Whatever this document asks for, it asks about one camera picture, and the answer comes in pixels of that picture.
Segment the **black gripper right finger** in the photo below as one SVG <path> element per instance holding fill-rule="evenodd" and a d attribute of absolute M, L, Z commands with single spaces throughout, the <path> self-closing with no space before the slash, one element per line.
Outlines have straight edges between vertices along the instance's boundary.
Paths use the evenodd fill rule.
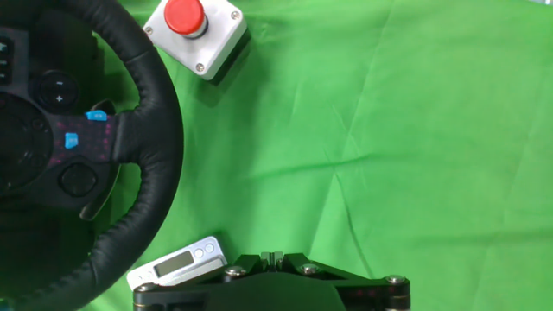
<path fill-rule="evenodd" d="M 302 253 L 282 252 L 272 254 L 272 271 L 293 276 L 292 284 L 301 292 L 335 300 L 346 310 L 410 310 L 410 280 L 405 276 L 366 278 Z"/>

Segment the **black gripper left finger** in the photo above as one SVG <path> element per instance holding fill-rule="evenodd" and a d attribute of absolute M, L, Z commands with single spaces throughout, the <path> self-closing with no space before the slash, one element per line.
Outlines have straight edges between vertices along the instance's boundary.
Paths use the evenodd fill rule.
<path fill-rule="evenodd" d="M 241 255 L 234 262 L 174 286 L 145 283 L 134 290 L 134 311 L 207 310 L 224 290 L 232 289 L 248 276 L 266 272 L 271 253 Z"/>

